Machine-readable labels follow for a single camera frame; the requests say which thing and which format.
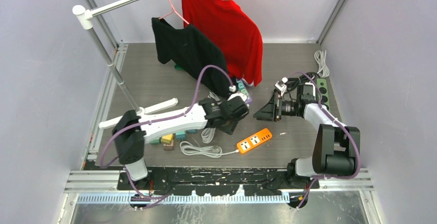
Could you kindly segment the orange power strip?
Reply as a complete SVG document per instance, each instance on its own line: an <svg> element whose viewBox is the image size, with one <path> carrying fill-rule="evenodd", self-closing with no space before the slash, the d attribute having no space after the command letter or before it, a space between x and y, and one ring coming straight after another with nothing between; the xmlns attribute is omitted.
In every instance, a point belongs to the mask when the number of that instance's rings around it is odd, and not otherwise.
<svg viewBox="0 0 437 224"><path fill-rule="evenodd" d="M237 149L240 154L245 154L260 146L261 144L269 141L272 137L272 133L267 128L264 128L251 135L250 137L247 137L246 139L238 142Z"/></svg>

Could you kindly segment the green power strip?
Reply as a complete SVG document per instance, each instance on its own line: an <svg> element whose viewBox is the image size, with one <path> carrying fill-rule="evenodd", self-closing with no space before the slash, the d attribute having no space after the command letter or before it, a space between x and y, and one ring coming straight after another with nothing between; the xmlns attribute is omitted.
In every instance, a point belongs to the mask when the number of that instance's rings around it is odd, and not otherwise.
<svg viewBox="0 0 437 224"><path fill-rule="evenodd" d="M321 103L327 107L327 110L330 110L328 89L327 89L327 81L324 78L317 78L316 80L317 88L321 92Z"/></svg>

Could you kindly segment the yellow plug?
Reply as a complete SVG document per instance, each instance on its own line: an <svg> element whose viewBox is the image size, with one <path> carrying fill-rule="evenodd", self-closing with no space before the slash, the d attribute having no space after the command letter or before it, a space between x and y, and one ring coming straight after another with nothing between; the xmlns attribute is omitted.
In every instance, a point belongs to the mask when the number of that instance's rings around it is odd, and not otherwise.
<svg viewBox="0 0 437 224"><path fill-rule="evenodd" d="M165 145L170 145L174 141L174 135L168 134L161 137L160 142Z"/></svg>

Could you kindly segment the purple power strip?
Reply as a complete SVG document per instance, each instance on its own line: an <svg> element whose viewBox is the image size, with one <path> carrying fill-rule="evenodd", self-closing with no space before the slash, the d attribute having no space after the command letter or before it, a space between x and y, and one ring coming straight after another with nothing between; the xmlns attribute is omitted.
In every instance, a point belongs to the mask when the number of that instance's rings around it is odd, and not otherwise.
<svg viewBox="0 0 437 224"><path fill-rule="evenodd" d="M249 87L249 85L246 84L244 79L237 79L236 82L237 82L238 90L247 97L245 103L250 104L252 101L252 98L251 98L249 91L247 89Z"/></svg>

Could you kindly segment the pink plug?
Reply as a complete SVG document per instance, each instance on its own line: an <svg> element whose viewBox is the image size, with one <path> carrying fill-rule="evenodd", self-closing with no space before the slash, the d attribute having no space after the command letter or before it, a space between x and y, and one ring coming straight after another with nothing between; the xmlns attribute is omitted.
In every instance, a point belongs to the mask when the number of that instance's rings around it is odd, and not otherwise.
<svg viewBox="0 0 437 224"><path fill-rule="evenodd" d="M163 150L164 151L173 151L174 150L174 142L171 142L169 144L163 144Z"/></svg>

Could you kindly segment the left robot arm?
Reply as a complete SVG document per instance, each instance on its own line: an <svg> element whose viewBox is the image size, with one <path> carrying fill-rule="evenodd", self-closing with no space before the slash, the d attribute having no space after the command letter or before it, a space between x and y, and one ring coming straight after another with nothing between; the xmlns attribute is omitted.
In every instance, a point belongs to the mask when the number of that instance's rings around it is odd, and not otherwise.
<svg viewBox="0 0 437 224"><path fill-rule="evenodd" d="M193 106L156 114L138 116L127 111L112 130L119 162L129 172L130 183L145 189L150 175L144 160L144 145L162 136L180 131L216 128L233 134L238 122L248 113L247 97L232 94L227 100L205 98Z"/></svg>

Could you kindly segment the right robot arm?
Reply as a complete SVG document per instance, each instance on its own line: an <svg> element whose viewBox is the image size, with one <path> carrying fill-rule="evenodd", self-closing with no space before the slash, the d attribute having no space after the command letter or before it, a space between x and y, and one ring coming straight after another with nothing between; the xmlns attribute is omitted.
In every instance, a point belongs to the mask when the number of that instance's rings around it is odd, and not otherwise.
<svg viewBox="0 0 437 224"><path fill-rule="evenodd" d="M286 174L287 184L301 187L306 178L351 178L360 167L360 131L338 121L326 105L318 102L316 87L300 83L294 100L285 100L275 89L270 100L254 114L257 120L278 122L283 116L301 117L317 131L313 154L303 159L293 159Z"/></svg>

